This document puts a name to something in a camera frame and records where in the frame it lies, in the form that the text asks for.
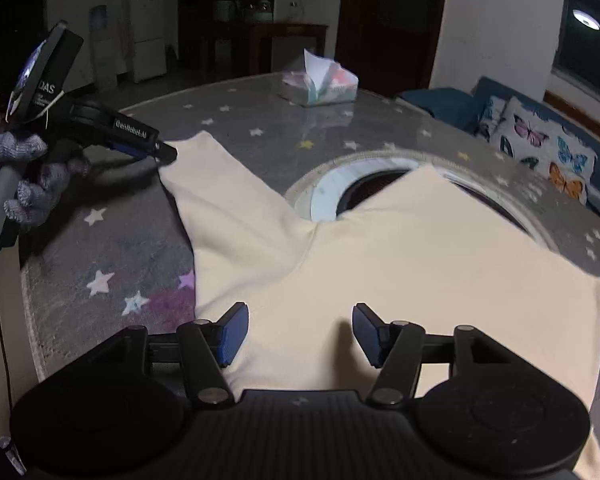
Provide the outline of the left gloved hand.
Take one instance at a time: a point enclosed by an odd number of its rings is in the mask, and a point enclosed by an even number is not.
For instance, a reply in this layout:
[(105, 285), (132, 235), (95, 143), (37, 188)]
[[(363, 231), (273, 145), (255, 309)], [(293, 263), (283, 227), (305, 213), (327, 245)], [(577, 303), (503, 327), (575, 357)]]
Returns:
[(81, 151), (46, 162), (48, 146), (36, 133), (20, 138), (0, 114), (0, 235), (6, 221), (23, 229), (42, 226), (74, 177), (90, 164)]

